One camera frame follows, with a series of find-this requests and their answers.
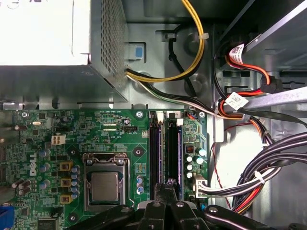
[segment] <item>capacitor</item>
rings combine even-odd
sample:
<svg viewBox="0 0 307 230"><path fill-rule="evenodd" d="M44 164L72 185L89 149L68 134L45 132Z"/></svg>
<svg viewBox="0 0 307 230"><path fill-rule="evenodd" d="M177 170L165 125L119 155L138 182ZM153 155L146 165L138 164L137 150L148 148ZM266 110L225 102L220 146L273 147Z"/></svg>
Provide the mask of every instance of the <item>capacitor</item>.
<svg viewBox="0 0 307 230"><path fill-rule="evenodd" d="M204 150L203 148L197 148L196 153L199 154L200 156L204 157L207 155L207 151Z"/></svg>
<svg viewBox="0 0 307 230"><path fill-rule="evenodd" d="M195 162L196 162L197 164L203 164L203 158L201 158L201 157L199 157L199 156L196 156L196 157L194 158L194 160L195 160Z"/></svg>
<svg viewBox="0 0 307 230"><path fill-rule="evenodd" d="M70 122L70 121L72 121L72 118L71 117L67 117L67 116L64 116L64 117L62 117L62 122Z"/></svg>
<svg viewBox="0 0 307 230"><path fill-rule="evenodd" d="M16 125L16 126L14 127L14 129L15 129L16 131L25 131L25 130L28 129L28 126Z"/></svg>
<svg viewBox="0 0 307 230"><path fill-rule="evenodd" d="M79 190L78 186L72 186L71 187L71 192L76 193Z"/></svg>
<svg viewBox="0 0 307 230"><path fill-rule="evenodd" d="M192 164L187 164L187 165L186 165L186 169L187 169L188 171L191 171L191 170L193 169L193 165L192 165Z"/></svg>
<svg viewBox="0 0 307 230"><path fill-rule="evenodd" d="M76 186L78 183L79 183L79 180L78 180L78 179L72 180L72 181L71 181L71 185L72 185L72 186Z"/></svg>
<svg viewBox="0 0 307 230"><path fill-rule="evenodd" d="M19 189L24 189L26 188L27 186L29 186L31 184L31 181L30 180L26 180L25 182L22 182L21 184L18 185L18 188Z"/></svg>
<svg viewBox="0 0 307 230"><path fill-rule="evenodd" d="M20 185L22 182L24 182L24 179L19 179L18 181L15 181L12 183L12 188L17 188L18 185Z"/></svg>
<svg viewBox="0 0 307 230"><path fill-rule="evenodd" d="M33 140L33 138L22 138L21 139L21 143L22 144L30 144L30 143L32 143L34 140Z"/></svg>
<svg viewBox="0 0 307 230"><path fill-rule="evenodd" d="M44 158L50 155L51 151L49 149L42 149L38 152L39 157Z"/></svg>
<svg viewBox="0 0 307 230"><path fill-rule="evenodd" d="M78 173L71 173L71 179L76 180L78 178Z"/></svg>
<svg viewBox="0 0 307 230"><path fill-rule="evenodd" d="M129 119L125 119L124 120L124 124L127 126L127 125L129 125L130 124L130 120Z"/></svg>
<svg viewBox="0 0 307 230"><path fill-rule="evenodd" d="M137 188L139 188L139 187L144 187L144 184L143 184L143 183L137 183L137 184L136 184L136 187L137 187Z"/></svg>
<svg viewBox="0 0 307 230"><path fill-rule="evenodd" d="M193 158L190 155L185 155L186 162L192 162Z"/></svg>
<svg viewBox="0 0 307 230"><path fill-rule="evenodd" d="M137 182L138 184L143 183L143 177L142 177L142 176L137 176L137 177L136 177L136 182Z"/></svg>
<svg viewBox="0 0 307 230"><path fill-rule="evenodd" d="M141 195L142 193L144 193L144 187L142 187L142 186L138 187L138 189L136 190L136 193L138 195Z"/></svg>
<svg viewBox="0 0 307 230"><path fill-rule="evenodd" d="M39 189L46 189L50 185L50 180L44 180L39 184Z"/></svg>
<svg viewBox="0 0 307 230"><path fill-rule="evenodd" d="M46 163L46 164L43 164L39 167L39 171L41 173L45 173L47 172L48 170L50 169L50 164Z"/></svg>
<svg viewBox="0 0 307 230"><path fill-rule="evenodd" d="M19 191L18 191L18 194L19 194L20 196L23 196L23 195L27 194L27 193L30 192L30 191L31 191L30 187L25 187L25 189L19 190Z"/></svg>
<svg viewBox="0 0 307 230"><path fill-rule="evenodd" d="M78 196L79 196L79 194L80 194L80 192L79 191L77 191L77 192L75 192L75 193L73 193L73 194L71 194L71 198L74 200L74 199L77 199L78 198Z"/></svg>
<svg viewBox="0 0 307 230"><path fill-rule="evenodd" d="M191 179L192 176L193 176L193 173L192 172L187 172L186 176L187 176L188 179Z"/></svg>
<svg viewBox="0 0 307 230"><path fill-rule="evenodd" d="M79 169L80 169L80 166L79 166L79 165L74 165L74 166L71 168L71 172L72 172L72 173L76 173Z"/></svg>

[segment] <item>blue connector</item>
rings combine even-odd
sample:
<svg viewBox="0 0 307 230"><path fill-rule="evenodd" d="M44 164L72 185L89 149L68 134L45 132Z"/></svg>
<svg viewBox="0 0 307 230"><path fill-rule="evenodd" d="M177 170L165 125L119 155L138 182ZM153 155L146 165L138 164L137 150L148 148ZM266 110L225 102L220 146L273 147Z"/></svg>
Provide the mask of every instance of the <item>blue connector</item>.
<svg viewBox="0 0 307 230"><path fill-rule="evenodd" d="M14 207L0 206L0 229L12 228L14 225Z"/></svg>

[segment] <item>label sticker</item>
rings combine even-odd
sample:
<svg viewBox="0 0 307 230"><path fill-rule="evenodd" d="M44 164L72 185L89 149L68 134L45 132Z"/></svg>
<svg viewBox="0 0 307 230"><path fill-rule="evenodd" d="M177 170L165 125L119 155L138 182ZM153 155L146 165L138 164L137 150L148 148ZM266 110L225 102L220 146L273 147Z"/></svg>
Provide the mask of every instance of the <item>label sticker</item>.
<svg viewBox="0 0 307 230"><path fill-rule="evenodd" d="M225 102L231 106L233 109L238 110L239 108L242 108L244 105L248 103L248 100L236 92L233 92L226 100Z"/></svg>
<svg viewBox="0 0 307 230"><path fill-rule="evenodd" d="M243 64L243 61L242 61L243 49L244 49L244 44L240 44L229 52L229 56L233 62L238 63L238 64Z"/></svg>

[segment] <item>ram slot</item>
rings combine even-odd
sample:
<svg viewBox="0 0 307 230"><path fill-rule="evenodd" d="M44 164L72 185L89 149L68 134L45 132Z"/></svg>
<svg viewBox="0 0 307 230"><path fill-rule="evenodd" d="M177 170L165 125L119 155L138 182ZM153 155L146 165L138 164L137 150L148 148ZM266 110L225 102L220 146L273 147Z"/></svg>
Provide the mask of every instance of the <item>ram slot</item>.
<svg viewBox="0 0 307 230"><path fill-rule="evenodd" d="M158 125L154 120L150 122L149 127L149 171L150 171L150 180L149 180L149 194L150 200L154 200L154 186L156 183L160 183L160 176L162 172L160 157L162 156L161 152L161 135L162 129L161 125Z"/></svg>
<svg viewBox="0 0 307 230"><path fill-rule="evenodd" d="M177 198L179 197L179 158L178 158L178 128L176 122L169 121L166 133L166 151L165 151L165 174L167 183L172 183L170 179L175 179L177 186L175 192Z"/></svg>
<svg viewBox="0 0 307 230"><path fill-rule="evenodd" d="M183 200L183 137L182 137L182 127L177 128L177 138L178 138L178 184L179 184L179 197L178 199Z"/></svg>

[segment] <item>cable clip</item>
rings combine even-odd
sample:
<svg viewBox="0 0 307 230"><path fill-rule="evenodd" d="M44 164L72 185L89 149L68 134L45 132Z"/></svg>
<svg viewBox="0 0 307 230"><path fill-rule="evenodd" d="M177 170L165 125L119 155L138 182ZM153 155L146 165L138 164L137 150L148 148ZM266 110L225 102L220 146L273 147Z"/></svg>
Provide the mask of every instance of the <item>cable clip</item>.
<svg viewBox="0 0 307 230"><path fill-rule="evenodd" d="M260 180L261 183L265 184L265 180L262 178L262 175L261 175L260 172L255 171L254 174L255 174L255 177L256 177L258 180Z"/></svg>
<svg viewBox="0 0 307 230"><path fill-rule="evenodd" d="M251 115L243 114L241 121L249 121L251 118Z"/></svg>
<svg viewBox="0 0 307 230"><path fill-rule="evenodd" d="M208 33L204 33L202 35L200 35L199 37L201 40L207 40L209 38L209 34Z"/></svg>

